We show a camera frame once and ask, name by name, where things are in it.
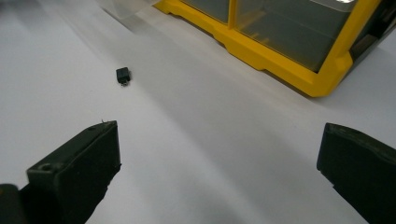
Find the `yellow bin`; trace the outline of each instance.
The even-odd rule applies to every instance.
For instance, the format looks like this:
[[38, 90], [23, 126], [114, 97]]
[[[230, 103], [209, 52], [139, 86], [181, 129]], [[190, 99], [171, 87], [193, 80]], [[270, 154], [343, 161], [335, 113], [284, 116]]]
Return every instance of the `yellow bin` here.
[[235, 57], [325, 96], [395, 28], [394, 0], [162, 0]]

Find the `white table surface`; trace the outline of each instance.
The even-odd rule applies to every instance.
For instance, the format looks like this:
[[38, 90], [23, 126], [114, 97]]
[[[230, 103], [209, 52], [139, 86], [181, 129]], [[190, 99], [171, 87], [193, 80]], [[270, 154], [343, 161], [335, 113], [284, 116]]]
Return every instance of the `white table surface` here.
[[117, 120], [122, 167], [88, 223], [365, 223], [316, 160], [326, 122], [396, 147], [396, 33], [311, 99], [153, 7], [124, 23], [93, 1], [0, 3], [1, 183]]

